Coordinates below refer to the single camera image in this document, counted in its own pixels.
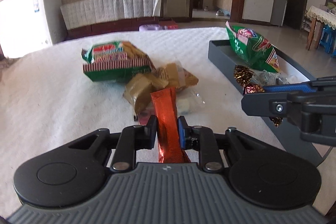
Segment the clear crinkly snack bag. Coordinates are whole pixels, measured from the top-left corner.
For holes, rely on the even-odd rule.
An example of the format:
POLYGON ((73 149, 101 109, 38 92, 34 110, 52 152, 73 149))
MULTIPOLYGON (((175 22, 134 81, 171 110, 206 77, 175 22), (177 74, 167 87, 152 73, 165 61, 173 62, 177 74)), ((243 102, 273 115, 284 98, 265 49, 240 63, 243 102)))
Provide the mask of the clear crinkly snack bag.
POLYGON ((252 71, 253 75, 251 81, 260 86, 272 86, 272 85, 286 85, 297 84, 299 80, 295 75, 287 75, 285 73, 272 73, 267 71, 252 71))

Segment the grey rectangular tray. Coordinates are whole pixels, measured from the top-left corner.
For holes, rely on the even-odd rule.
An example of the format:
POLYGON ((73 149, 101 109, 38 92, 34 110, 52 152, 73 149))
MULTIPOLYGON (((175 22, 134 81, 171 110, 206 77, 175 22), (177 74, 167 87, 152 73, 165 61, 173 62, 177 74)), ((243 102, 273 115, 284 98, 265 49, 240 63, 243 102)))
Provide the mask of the grey rectangular tray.
MULTIPOLYGON (((252 76, 253 83, 259 85, 296 84, 315 80, 315 77, 311 73, 284 52, 276 49, 276 53, 280 68, 284 71, 281 73, 270 73, 254 70, 252 76)), ((209 41, 208 59, 240 93, 243 92, 243 88, 234 78, 234 69, 236 65, 245 66, 246 63, 234 53, 228 40, 209 41)), ((325 154, 329 150, 328 147, 314 145, 301 140, 298 128, 285 119, 278 127, 267 117, 263 117, 262 120, 287 152, 306 159, 315 166, 319 166, 324 161, 325 154)))

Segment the clear packet with white ball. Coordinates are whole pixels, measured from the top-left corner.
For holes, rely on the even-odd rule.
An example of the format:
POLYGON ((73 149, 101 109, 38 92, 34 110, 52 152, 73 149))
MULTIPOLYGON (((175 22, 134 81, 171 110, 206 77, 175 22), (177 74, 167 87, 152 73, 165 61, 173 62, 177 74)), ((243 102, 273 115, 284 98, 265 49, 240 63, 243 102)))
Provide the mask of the clear packet with white ball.
POLYGON ((202 96, 192 88, 177 92, 177 113, 178 116, 187 115, 201 110, 205 107, 202 96))

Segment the brown foil candy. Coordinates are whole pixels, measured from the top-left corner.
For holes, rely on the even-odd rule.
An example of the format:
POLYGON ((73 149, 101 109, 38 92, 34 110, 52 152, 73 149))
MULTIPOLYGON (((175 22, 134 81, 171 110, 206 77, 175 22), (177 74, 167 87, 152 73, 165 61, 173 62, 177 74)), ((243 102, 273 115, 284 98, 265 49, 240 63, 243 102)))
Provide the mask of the brown foil candy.
POLYGON ((234 79, 242 87, 243 94, 265 93, 265 90, 259 84, 251 81, 253 69, 243 65, 236 65, 234 69, 234 79))

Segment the brown pastry packet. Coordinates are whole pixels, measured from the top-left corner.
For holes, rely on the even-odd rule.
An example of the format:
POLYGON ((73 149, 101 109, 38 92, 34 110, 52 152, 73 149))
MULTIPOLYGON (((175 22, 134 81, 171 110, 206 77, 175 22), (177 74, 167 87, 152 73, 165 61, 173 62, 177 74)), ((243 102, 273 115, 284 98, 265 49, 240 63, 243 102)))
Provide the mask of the brown pastry packet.
POLYGON ((123 98, 133 106, 135 114, 139 114, 150 104, 151 93, 164 89, 168 84, 154 73, 139 73, 126 84, 123 98))

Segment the red stick snack packet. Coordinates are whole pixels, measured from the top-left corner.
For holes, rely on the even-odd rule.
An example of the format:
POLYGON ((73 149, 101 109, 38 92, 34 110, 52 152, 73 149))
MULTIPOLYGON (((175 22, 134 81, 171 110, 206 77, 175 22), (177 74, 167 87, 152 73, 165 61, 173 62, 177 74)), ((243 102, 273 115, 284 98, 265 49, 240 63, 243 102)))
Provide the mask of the red stick snack packet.
POLYGON ((155 116, 158 120, 158 149, 160 163, 190 163, 187 153, 179 144, 175 88, 151 93, 155 116))

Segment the green prawn cracker bag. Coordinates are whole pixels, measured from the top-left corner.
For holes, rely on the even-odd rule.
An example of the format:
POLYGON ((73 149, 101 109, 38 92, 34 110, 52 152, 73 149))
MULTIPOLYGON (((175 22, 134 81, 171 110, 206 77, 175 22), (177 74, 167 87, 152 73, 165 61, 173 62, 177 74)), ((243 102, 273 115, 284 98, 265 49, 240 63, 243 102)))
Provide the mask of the green prawn cracker bag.
POLYGON ((125 83, 139 73, 155 71, 150 57, 128 41, 95 44, 83 49, 83 73, 93 82, 125 83))
POLYGON ((253 29, 226 22, 230 45, 248 66, 258 71, 278 73, 280 66, 274 46, 253 29))

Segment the yellow pastry packet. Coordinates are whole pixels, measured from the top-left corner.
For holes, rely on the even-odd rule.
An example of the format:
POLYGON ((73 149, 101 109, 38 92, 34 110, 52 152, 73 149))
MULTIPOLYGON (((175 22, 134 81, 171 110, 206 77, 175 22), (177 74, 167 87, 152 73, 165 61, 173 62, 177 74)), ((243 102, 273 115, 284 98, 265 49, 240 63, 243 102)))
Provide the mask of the yellow pastry packet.
POLYGON ((176 91, 182 91, 186 88, 196 86, 199 79, 185 70, 180 63, 168 63, 157 69, 160 79, 164 80, 167 88, 175 88, 176 91))

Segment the blue plastic stool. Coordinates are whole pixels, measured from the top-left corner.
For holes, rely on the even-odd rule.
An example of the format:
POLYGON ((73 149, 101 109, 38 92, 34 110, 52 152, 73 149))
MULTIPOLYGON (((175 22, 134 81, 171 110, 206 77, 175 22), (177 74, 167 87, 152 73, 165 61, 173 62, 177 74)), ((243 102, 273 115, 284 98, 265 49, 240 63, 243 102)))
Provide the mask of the blue plastic stool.
POLYGON ((331 53, 335 41, 335 30, 328 25, 324 25, 322 34, 319 40, 319 47, 323 47, 326 53, 331 53))

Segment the dining table with lace cloth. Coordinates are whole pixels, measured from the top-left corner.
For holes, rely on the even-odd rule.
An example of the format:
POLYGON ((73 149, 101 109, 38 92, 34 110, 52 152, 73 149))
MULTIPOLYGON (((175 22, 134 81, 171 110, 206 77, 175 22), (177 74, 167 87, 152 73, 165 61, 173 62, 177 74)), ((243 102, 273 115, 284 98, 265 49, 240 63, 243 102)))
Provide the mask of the dining table with lace cloth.
POLYGON ((311 20, 310 30, 307 37, 306 49, 309 51, 312 47, 318 48, 319 40, 322 38, 323 28, 330 27, 335 31, 335 15, 327 12, 326 8, 320 9, 311 6, 306 13, 311 20))

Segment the white table cloth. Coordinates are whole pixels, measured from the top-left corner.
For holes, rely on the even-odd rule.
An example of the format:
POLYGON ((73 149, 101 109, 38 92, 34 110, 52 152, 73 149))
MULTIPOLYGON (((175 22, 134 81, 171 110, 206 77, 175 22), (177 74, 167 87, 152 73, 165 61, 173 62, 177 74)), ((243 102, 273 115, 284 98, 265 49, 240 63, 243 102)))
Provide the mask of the white table cloth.
POLYGON ((240 92, 208 58, 209 42, 224 40, 224 28, 120 32, 71 40, 30 53, 1 74, 1 216, 20 206, 13 187, 23 162, 98 128, 119 132, 134 124, 133 108, 123 98, 124 86, 94 83, 83 73, 81 51, 115 40, 131 42, 156 67, 178 62, 195 75, 195 91, 205 104, 187 114, 190 125, 223 133, 239 131, 275 147, 280 142, 259 117, 245 115, 240 92))

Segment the TV stand with white cover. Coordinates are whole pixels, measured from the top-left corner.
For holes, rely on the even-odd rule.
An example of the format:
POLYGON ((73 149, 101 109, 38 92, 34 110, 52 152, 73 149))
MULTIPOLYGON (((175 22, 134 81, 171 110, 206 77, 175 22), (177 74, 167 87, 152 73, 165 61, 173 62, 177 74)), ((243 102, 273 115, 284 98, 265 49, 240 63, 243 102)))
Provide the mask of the TV stand with white cover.
POLYGON ((161 0, 80 0, 60 7, 70 39, 137 31, 157 23, 161 0))

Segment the white chest freezer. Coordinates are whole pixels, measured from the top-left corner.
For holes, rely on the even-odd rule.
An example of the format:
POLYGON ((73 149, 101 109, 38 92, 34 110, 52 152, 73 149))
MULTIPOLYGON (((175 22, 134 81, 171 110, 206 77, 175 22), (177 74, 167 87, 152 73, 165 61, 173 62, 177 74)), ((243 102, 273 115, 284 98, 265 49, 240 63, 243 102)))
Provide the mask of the white chest freezer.
POLYGON ((43 50, 67 37, 62 0, 1 1, 1 49, 17 59, 43 50))

